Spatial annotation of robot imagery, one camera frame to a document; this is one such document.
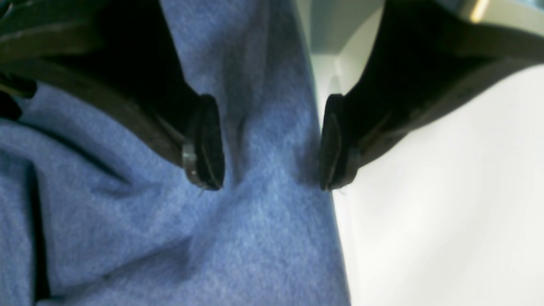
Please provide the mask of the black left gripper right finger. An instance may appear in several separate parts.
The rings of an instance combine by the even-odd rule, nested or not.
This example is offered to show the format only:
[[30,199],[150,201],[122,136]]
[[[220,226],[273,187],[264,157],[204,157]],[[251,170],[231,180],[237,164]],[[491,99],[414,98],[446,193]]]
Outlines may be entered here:
[[544,61],[543,2],[387,0],[369,59],[328,97],[319,184],[336,190],[407,134]]

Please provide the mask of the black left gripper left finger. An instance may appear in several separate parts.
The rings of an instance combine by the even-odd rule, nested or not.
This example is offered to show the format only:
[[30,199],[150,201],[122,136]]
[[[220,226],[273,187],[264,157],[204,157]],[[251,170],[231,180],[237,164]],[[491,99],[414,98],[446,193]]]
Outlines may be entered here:
[[158,0],[2,0],[1,116],[39,82],[103,111],[192,184],[219,190],[225,157],[218,105],[185,81]]

